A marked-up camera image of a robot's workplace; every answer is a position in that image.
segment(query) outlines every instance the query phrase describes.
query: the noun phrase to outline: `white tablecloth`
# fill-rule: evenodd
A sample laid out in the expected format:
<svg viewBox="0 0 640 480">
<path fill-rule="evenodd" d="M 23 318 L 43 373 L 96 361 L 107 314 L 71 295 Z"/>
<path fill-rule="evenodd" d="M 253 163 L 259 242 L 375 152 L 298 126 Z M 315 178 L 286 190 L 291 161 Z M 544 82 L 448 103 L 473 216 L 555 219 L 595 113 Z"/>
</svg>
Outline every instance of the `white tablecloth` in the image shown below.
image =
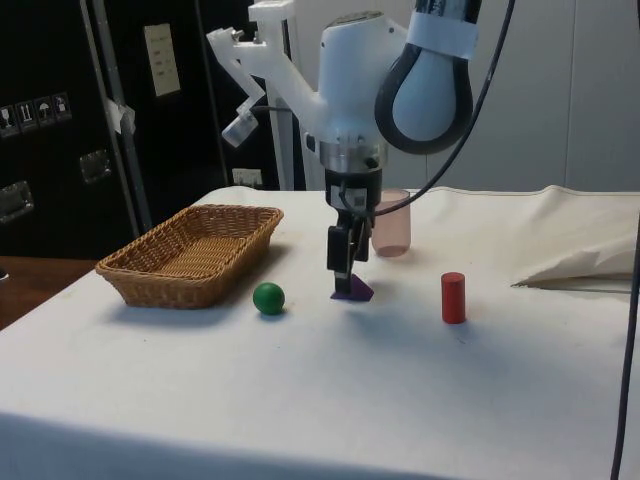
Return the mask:
<svg viewBox="0 0 640 480">
<path fill-rule="evenodd" d="M 608 478 L 628 296 L 509 286 L 505 224 L 535 198 L 430 193 L 411 252 L 357 264 L 376 295 L 349 304 L 329 299 L 322 193 L 214 192 L 285 211 L 224 306 L 128 308 L 91 273 L 0 333 L 0 478 Z M 440 318 L 446 271 L 467 276 L 462 326 Z M 262 281 L 285 316 L 253 307 Z"/>
</svg>

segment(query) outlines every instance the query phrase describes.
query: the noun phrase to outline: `white tape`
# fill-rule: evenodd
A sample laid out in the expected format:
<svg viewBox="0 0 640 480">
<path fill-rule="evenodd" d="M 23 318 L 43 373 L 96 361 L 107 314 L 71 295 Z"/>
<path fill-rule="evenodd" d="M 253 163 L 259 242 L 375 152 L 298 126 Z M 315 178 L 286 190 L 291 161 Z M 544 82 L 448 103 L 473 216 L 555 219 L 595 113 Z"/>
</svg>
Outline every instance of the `white tape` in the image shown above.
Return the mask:
<svg viewBox="0 0 640 480">
<path fill-rule="evenodd" d="M 129 122 L 129 130 L 131 131 L 131 134 L 133 135 L 135 133 L 136 112 L 132 108 L 127 106 L 120 107 L 116 102 L 108 98 L 107 110 L 109 112 L 109 123 L 111 124 L 111 128 L 115 132 L 122 134 L 122 128 L 120 127 L 120 124 L 122 122 L 122 117 L 125 117 L 125 119 Z"/>
<path fill-rule="evenodd" d="M 478 42 L 478 26 L 452 18 L 413 12 L 407 42 L 431 52 L 471 60 Z"/>
</svg>

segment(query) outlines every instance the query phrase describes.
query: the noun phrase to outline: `pink cup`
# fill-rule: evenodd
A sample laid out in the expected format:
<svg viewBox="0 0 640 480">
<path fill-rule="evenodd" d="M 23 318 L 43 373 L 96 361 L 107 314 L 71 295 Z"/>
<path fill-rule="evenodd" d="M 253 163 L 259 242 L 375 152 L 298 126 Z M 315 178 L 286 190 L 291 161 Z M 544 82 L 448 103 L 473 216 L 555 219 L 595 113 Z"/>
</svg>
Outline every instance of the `pink cup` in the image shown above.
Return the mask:
<svg viewBox="0 0 640 480">
<path fill-rule="evenodd" d="M 376 210 L 393 207 L 409 196 L 406 190 L 383 190 L 382 201 Z M 399 257 L 407 253 L 411 247 L 411 207 L 376 217 L 371 243 L 380 257 Z"/>
</svg>

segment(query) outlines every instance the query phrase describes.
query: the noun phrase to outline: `white robot body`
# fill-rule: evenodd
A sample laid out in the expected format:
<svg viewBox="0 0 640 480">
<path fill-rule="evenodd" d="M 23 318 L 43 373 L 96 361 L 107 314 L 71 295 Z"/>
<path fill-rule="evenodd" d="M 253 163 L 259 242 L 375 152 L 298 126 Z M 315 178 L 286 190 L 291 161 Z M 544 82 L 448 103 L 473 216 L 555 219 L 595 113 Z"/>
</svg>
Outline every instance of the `white robot body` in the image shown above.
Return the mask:
<svg viewBox="0 0 640 480">
<path fill-rule="evenodd" d="M 327 27 L 320 44 L 318 95 L 327 105 L 328 123 L 309 133 L 327 143 L 345 137 L 382 142 L 376 95 L 405 42 L 406 30 L 379 12 L 344 17 Z"/>
<path fill-rule="evenodd" d="M 234 146 L 258 126 L 252 108 L 265 95 L 264 78 L 308 132 L 307 146 L 325 168 L 326 201 L 338 213 L 328 232 L 327 267 L 336 292 L 351 291 L 354 261 L 367 261 L 373 212 L 391 144 L 413 154 L 451 146 L 471 114 L 467 60 L 475 47 L 481 0 L 416 0 L 409 30 L 381 12 L 339 18 L 321 39 L 314 91 L 283 52 L 283 22 L 295 0 L 249 7 L 260 38 L 242 32 L 207 35 L 221 65 L 249 99 L 223 132 Z"/>
</svg>

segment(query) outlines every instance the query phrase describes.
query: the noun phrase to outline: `black cable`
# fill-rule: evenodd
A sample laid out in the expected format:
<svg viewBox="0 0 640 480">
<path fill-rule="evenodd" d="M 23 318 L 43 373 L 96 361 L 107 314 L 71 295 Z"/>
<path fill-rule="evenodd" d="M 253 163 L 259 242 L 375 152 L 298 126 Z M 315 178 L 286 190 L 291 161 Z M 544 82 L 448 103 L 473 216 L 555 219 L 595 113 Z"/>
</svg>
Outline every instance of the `black cable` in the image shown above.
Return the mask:
<svg viewBox="0 0 640 480">
<path fill-rule="evenodd" d="M 622 451 L 627 429 L 627 406 L 629 403 L 629 386 L 631 384 L 631 366 L 633 365 L 633 350 L 636 341 L 636 326 L 638 323 L 638 298 L 640 297 L 640 221 L 638 223 L 638 237 L 636 239 L 636 255 L 633 265 L 633 281 L 631 284 L 631 301 L 629 306 L 629 327 L 627 330 L 627 346 L 624 352 L 622 366 L 622 386 L 620 387 L 620 409 L 618 412 L 618 430 L 616 432 L 616 448 L 611 467 L 611 480 L 618 480 L 622 465 Z"/>
<path fill-rule="evenodd" d="M 360 217 L 373 217 L 373 216 L 379 217 L 381 215 L 387 215 L 389 213 L 397 212 L 398 210 L 400 210 L 400 209 L 402 209 L 402 208 L 404 208 L 404 207 L 406 207 L 408 205 L 411 205 L 413 202 L 415 202 L 420 197 L 422 197 L 424 194 L 426 194 L 429 190 L 431 190 L 433 188 L 433 186 L 435 184 L 437 184 L 440 181 L 440 179 L 443 177 L 443 175 L 445 173 L 447 173 L 447 171 L 449 170 L 451 165 L 453 165 L 453 162 L 455 162 L 456 159 L 458 158 L 458 155 L 460 154 L 460 151 L 462 151 L 462 149 L 464 148 L 465 144 L 467 143 L 467 140 L 471 136 L 471 133 L 473 132 L 473 128 L 475 127 L 476 122 L 478 121 L 478 117 L 480 116 L 480 112 L 482 111 L 482 106 L 484 105 L 484 101 L 485 101 L 485 99 L 487 97 L 487 93 L 489 92 L 489 88 L 491 87 L 491 82 L 493 80 L 493 75 L 494 75 L 494 73 L 495 73 L 495 71 L 496 71 L 496 69 L 498 67 L 498 62 L 500 61 L 500 55 L 502 54 L 502 49 L 504 47 L 504 42 L 505 42 L 505 40 L 507 38 L 507 33 L 509 32 L 509 26 L 511 25 L 511 17 L 513 16 L 513 10 L 515 8 L 515 3 L 516 3 L 516 0 L 509 0 L 509 4 L 507 5 L 507 11 L 506 11 L 505 16 L 504 16 L 504 21 L 502 22 L 502 29 L 500 31 L 500 36 L 498 37 L 498 43 L 496 44 L 496 49 L 495 49 L 495 51 L 493 53 L 493 58 L 491 59 L 491 64 L 489 66 L 489 70 L 487 72 L 487 76 L 485 78 L 484 85 L 482 86 L 482 90 L 480 91 L 480 95 L 478 96 L 478 101 L 476 102 L 476 107 L 473 110 L 473 114 L 471 115 L 471 120 L 469 122 L 469 126 L 465 130 L 464 134 L 462 135 L 462 138 L 460 139 L 460 141 L 456 145 L 456 147 L 453 150 L 453 152 L 451 152 L 451 155 L 449 156 L 447 161 L 444 163 L 442 168 L 440 168 L 440 170 L 434 175 L 434 177 L 424 187 L 422 187 L 415 195 L 413 195 L 411 198 L 408 198 L 407 200 L 403 200 L 402 202 L 398 203 L 397 205 L 394 205 L 393 207 L 385 208 L 383 210 L 379 210 L 379 211 L 374 212 L 374 213 L 356 211 L 346 201 L 345 192 L 341 191 L 340 192 L 340 199 L 342 200 L 345 208 L 347 209 L 347 211 L 350 214 L 355 215 L 355 216 L 360 216 Z"/>
</svg>

